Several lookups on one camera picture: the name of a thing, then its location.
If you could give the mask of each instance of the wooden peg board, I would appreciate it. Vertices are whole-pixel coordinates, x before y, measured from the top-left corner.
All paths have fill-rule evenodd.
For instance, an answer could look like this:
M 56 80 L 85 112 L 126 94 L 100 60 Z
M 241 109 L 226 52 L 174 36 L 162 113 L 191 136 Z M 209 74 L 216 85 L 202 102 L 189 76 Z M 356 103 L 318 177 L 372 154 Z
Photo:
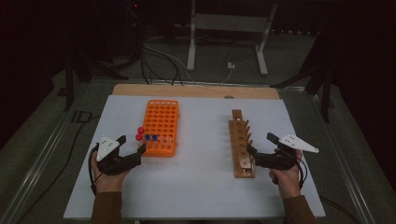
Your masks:
M 247 152 L 250 127 L 248 120 L 243 120 L 242 111 L 233 110 L 233 120 L 229 121 L 231 146 L 233 150 L 233 174 L 235 178 L 254 178 L 253 158 Z

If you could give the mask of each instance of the human hand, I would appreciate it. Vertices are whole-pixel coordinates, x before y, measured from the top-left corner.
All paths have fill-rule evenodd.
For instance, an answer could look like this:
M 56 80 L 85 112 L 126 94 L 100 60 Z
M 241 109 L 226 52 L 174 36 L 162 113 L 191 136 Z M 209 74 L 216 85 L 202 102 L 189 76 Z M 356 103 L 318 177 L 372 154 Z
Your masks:
M 302 156 L 303 152 L 296 149 L 298 162 L 300 162 Z M 270 169 L 270 177 L 273 179 L 273 182 L 277 181 L 279 194 L 282 199 L 293 198 L 301 195 L 299 168 L 297 165 L 294 165 L 287 171 Z
M 105 174 L 102 174 L 99 171 L 98 163 L 96 161 L 97 153 L 98 153 L 97 151 L 93 152 L 92 158 L 91 158 L 93 176 L 96 179 L 96 181 L 95 181 L 96 192 L 97 193 L 101 193 L 101 192 L 121 192 L 123 179 L 125 178 L 125 176 L 128 175 L 128 173 L 131 170 L 122 172 L 119 175 L 105 175 Z

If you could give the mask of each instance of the dark background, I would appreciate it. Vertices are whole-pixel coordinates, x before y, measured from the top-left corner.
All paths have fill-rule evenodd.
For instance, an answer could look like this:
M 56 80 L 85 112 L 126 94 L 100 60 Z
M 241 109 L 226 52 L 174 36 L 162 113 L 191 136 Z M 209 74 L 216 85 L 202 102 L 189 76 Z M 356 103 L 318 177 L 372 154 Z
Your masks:
M 252 15 L 238 1 L 197 1 L 197 9 L 224 14 Z M 244 4 L 268 3 L 243 1 Z M 396 3 L 391 0 L 277 1 L 273 32 L 317 35 L 305 67 L 318 59 L 333 66 L 332 83 L 367 139 L 375 157 L 396 189 L 396 97 L 394 76 Z M 190 22 L 190 1 L 148 0 L 140 3 L 141 22 L 151 32 L 177 35 L 174 24 Z M 116 41 L 125 36 L 125 2 L 110 0 L 0 2 L 1 127 L 0 147 L 52 91 L 51 78 L 64 69 L 70 48 L 83 50 L 95 60 L 135 50 Z

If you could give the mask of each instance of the sleeve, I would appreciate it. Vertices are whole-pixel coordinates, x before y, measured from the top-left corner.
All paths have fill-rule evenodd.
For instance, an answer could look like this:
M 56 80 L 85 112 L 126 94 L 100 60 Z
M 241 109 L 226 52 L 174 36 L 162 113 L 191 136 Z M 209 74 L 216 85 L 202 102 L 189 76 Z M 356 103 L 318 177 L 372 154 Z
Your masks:
M 283 200 L 283 206 L 288 224 L 318 223 L 314 217 L 314 214 L 312 214 L 312 211 L 309 208 L 308 202 L 306 201 L 304 195 Z
M 121 192 L 97 193 L 93 204 L 91 224 L 120 224 Z

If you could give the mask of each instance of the white stand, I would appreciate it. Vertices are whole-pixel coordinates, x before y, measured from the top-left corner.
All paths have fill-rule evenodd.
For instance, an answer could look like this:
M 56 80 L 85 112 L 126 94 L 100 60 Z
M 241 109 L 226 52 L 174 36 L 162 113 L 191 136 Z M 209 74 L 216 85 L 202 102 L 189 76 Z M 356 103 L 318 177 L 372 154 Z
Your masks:
M 273 4 L 268 17 L 241 17 L 229 15 L 213 15 L 195 13 L 195 0 L 191 0 L 191 36 L 189 59 L 187 60 L 187 69 L 194 70 L 195 63 L 195 29 L 207 30 L 228 30 L 242 32 L 262 33 L 262 42 L 256 46 L 257 61 L 262 76 L 268 75 L 267 66 L 265 65 L 262 51 L 265 46 L 268 34 L 271 30 L 272 21 L 276 12 L 277 4 Z

